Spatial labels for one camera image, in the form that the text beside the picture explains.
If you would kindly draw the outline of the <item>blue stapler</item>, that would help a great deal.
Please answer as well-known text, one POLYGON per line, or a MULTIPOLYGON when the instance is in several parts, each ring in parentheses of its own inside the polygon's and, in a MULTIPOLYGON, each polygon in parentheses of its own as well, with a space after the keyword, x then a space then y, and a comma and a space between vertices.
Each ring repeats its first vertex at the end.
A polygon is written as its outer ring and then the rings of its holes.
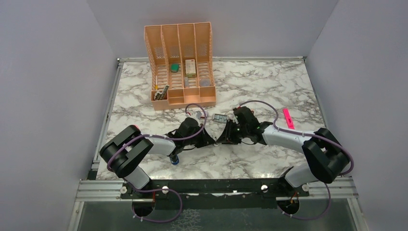
POLYGON ((177 165, 179 164, 179 157, 177 155, 170 156, 169 157, 171 164, 177 165))

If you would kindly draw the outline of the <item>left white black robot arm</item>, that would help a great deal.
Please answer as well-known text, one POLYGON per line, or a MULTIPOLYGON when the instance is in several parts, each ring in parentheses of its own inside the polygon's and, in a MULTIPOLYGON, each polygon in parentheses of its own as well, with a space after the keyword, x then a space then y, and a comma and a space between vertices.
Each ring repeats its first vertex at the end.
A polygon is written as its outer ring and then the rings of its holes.
POLYGON ((107 163, 109 171, 131 183, 133 192, 143 198, 151 193, 151 178, 139 167, 146 155, 167 156, 171 164, 177 165, 178 154, 186 151, 186 146, 201 148, 215 143, 204 124, 188 117, 177 129, 164 136, 142 134, 137 126, 130 125, 107 142, 99 155, 107 163))

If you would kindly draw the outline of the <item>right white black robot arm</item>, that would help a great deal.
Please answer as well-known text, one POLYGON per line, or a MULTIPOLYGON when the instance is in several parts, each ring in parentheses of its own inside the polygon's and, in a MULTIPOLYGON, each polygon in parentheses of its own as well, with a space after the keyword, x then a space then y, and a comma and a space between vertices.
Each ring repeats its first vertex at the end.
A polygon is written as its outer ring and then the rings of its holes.
POLYGON ((281 146, 304 154, 305 164, 286 170, 280 177, 277 185, 282 195, 289 196, 297 187, 310 182, 330 184, 346 166, 353 166, 351 158, 326 128, 312 133, 279 128, 274 122, 259 122, 246 106, 235 108, 233 113, 236 120, 227 120, 217 143, 239 144, 248 138, 254 144, 281 146))

